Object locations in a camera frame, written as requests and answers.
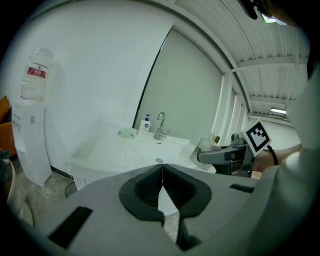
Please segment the white sink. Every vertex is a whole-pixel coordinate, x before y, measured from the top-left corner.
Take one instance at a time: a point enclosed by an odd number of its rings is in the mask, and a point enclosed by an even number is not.
[[[93,181],[156,164],[176,164],[203,171],[189,159],[196,146],[188,139],[167,136],[157,140],[152,132],[148,137],[129,139],[117,133],[117,129],[101,126],[66,158],[67,171],[78,190]],[[215,173],[216,170],[212,166],[206,172]],[[158,203],[165,215],[177,211],[163,188]]]

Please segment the person's arm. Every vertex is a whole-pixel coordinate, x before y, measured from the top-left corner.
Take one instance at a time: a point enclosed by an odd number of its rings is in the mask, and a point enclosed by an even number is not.
[[[274,152],[278,159],[278,163],[281,164],[281,162],[285,160],[289,155],[300,150],[302,150],[301,144],[287,148],[287,149],[283,149],[283,150],[275,150]],[[264,150],[257,155],[252,171],[257,171],[262,173],[266,168],[274,165],[275,165],[275,160],[271,152],[269,150]]]

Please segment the ceiling beam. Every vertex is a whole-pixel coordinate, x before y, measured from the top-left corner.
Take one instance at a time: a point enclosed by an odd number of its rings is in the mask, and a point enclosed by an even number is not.
[[[284,106],[289,106],[293,103],[293,100],[287,100],[285,98],[272,98],[272,97],[258,97],[258,96],[251,96],[251,102],[256,103],[270,103],[270,104],[279,104]]]
[[[262,67],[296,67],[298,65],[307,65],[308,58],[290,56],[290,57],[268,57],[268,58],[257,58],[247,61],[238,62],[236,68],[231,69],[231,72],[242,71],[252,68]]]
[[[286,127],[293,127],[293,124],[289,121],[289,119],[287,118],[276,118],[275,116],[270,116],[267,114],[259,114],[259,113],[255,113],[254,115],[248,115],[249,118],[251,119],[258,119],[261,121],[266,121],[269,123],[274,123],[274,124],[278,124],[278,125],[282,125],[282,126],[286,126]]]

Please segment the hand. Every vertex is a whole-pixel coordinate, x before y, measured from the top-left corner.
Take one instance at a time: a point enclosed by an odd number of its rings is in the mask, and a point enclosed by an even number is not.
[[[269,150],[263,150],[260,152],[252,167],[252,171],[262,173],[266,168],[275,165],[275,160]]]

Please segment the black slot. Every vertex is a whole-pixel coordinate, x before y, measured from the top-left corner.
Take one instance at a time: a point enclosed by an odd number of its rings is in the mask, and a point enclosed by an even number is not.
[[[180,219],[198,216],[211,200],[211,189],[203,181],[196,179],[173,166],[162,166],[163,186],[180,212]]]
[[[240,184],[232,184],[230,186],[230,188],[232,188],[234,190],[239,190],[242,192],[250,193],[250,194],[255,190],[255,188],[252,186],[245,186],[245,185],[240,185]]]
[[[158,197],[162,188],[162,164],[125,182],[119,191],[122,205],[139,220],[161,222],[164,214],[158,210]]]
[[[61,246],[67,248],[75,238],[92,210],[86,207],[78,207],[71,215],[49,236],[49,239]]]

